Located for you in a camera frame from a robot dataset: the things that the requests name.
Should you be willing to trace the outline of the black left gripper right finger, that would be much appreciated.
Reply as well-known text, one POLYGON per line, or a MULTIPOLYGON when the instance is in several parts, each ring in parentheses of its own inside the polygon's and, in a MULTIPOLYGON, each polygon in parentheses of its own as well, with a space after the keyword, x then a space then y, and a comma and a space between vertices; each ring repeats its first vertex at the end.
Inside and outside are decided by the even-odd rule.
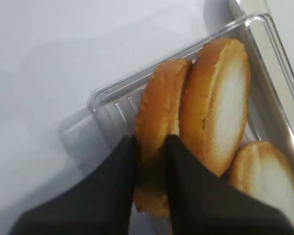
POLYGON ((280 210, 214 175, 177 135, 167 136, 165 152, 174 235, 294 235, 294 227, 280 210))

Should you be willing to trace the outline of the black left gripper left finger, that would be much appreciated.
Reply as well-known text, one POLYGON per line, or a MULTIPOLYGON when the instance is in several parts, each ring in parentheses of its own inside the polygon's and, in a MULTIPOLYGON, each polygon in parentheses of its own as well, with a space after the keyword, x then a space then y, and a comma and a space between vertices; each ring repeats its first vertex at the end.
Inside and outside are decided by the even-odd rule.
POLYGON ((136 141, 124 136, 85 179, 25 212, 12 235, 126 235, 134 191, 136 141))

